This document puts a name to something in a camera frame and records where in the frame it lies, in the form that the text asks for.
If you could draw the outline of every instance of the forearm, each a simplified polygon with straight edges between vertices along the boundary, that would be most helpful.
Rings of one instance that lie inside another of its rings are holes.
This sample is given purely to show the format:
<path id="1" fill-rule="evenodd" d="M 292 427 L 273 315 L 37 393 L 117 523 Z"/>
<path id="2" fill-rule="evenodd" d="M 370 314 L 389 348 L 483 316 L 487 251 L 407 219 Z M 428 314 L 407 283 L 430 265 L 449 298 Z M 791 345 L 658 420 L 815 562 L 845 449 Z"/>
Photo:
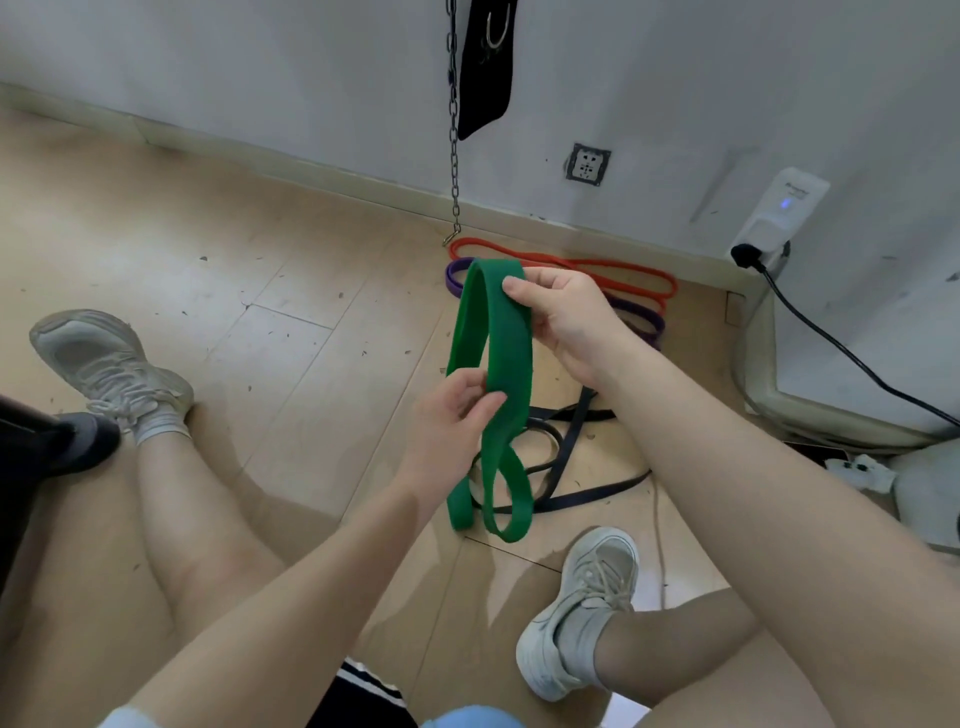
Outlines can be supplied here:
<path id="1" fill-rule="evenodd" d="M 957 590 L 925 546 L 659 353 L 623 337 L 601 358 L 601 392 L 658 481 L 811 679 L 952 659 Z"/>
<path id="2" fill-rule="evenodd" d="M 177 655 L 132 704 L 164 728 L 302 728 L 439 502 L 395 481 Z"/>

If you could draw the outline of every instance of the orange resistance band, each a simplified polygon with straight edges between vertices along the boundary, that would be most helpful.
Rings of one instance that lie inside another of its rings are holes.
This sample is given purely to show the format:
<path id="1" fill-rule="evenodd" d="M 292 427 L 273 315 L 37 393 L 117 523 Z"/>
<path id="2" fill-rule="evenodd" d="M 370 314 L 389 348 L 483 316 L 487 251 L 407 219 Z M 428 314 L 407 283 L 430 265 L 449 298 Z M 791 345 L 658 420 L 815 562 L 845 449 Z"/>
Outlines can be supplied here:
<path id="1" fill-rule="evenodd" d="M 489 240 L 483 240 L 479 237 L 461 237 L 451 242 L 448 248 L 450 251 L 450 259 L 457 260 L 463 257 L 459 254 L 459 250 L 465 245 L 476 245 L 481 248 L 489 248 L 497 251 L 498 253 L 515 257 L 526 268 L 534 266 L 547 266 L 551 268 L 566 268 L 568 270 L 586 273 L 597 282 L 597 285 L 605 290 L 617 291 L 619 293 L 627 293 L 632 296 L 640 296 L 645 299 L 650 299 L 657 304 L 660 314 L 663 314 L 666 311 L 666 302 L 677 295 L 677 279 L 675 279 L 669 273 L 657 268 L 647 268 L 643 265 L 623 263 L 619 260 L 605 260 L 603 258 L 565 258 L 557 257 L 556 255 L 548 255 L 546 253 L 522 253 L 520 251 L 511 250 L 510 248 L 505 248 L 502 245 L 497 245 Z M 619 268 L 626 271 L 638 271 L 640 273 L 645 273 L 649 276 L 654 276 L 655 278 L 665 280 L 669 284 L 670 290 L 665 292 L 651 291 L 648 288 L 641 288 L 638 285 L 623 283 L 619 280 L 609 279 L 606 276 L 601 276 L 597 273 L 585 271 L 583 270 L 585 266 L 598 268 Z"/>

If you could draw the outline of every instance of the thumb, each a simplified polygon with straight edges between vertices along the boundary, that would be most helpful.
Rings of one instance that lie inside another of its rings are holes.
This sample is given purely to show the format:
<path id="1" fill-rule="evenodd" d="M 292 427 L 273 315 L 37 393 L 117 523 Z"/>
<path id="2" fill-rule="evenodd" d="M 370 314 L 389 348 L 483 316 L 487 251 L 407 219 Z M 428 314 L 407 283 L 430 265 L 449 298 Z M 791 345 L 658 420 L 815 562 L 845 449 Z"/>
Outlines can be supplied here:
<path id="1" fill-rule="evenodd" d="M 507 401 L 507 395 L 504 392 L 489 392 L 481 397 L 464 418 L 467 428 L 479 437 L 505 401 Z"/>
<path id="2" fill-rule="evenodd" d="M 503 292 L 517 303 L 529 306 L 539 313 L 548 313 L 550 296 L 553 294 L 549 288 L 515 276 L 507 276 L 503 280 Z"/>

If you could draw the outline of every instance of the metal chain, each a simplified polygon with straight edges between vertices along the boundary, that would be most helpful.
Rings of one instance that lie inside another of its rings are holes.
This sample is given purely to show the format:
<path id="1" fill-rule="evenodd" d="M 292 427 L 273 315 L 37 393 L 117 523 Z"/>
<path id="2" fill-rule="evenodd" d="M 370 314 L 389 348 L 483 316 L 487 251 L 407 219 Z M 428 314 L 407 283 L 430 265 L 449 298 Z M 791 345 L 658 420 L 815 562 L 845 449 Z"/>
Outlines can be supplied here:
<path id="1" fill-rule="evenodd" d="M 450 85 L 450 196 L 453 198 L 453 232 L 444 238 L 444 247 L 460 234 L 460 182 L 459 159 L 457 158 L 457 117 L 460 105 L 457 102 L 457 0 L 446 0 L 446 14 L 450 18 L 450 30 L 446 34 L 446 52 L 450 65 L 446 80 Z"/>

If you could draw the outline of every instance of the sock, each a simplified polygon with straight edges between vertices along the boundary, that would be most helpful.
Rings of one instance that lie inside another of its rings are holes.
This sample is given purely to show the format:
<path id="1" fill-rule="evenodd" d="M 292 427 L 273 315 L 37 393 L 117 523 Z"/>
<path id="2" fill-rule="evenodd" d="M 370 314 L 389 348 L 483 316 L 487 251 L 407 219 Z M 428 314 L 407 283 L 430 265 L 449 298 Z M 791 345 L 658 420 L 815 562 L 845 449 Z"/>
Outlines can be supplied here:
<path id="1" fill-rule="evenodd" d="M 156 409 L 142 415 L 133 426 L 133 439 L 140 445 L 161 432 L 179 432 L 190 437 L 183 416 L 168 402 L 159 402 Z"/>
<path id="2" fill-rule="evenodd" d="M 597 607 L 581 604 L 564 617 L 554 635 L 554 643 L 560 650 L 560 661 L 564 669 L 578 680 L 598 688 L 604 686 L 600 684 L 600 678 L 593 666 L 593 650 L 600 639 L 600 633 L 614 614 L 616 612 L 606 604 Z"/>

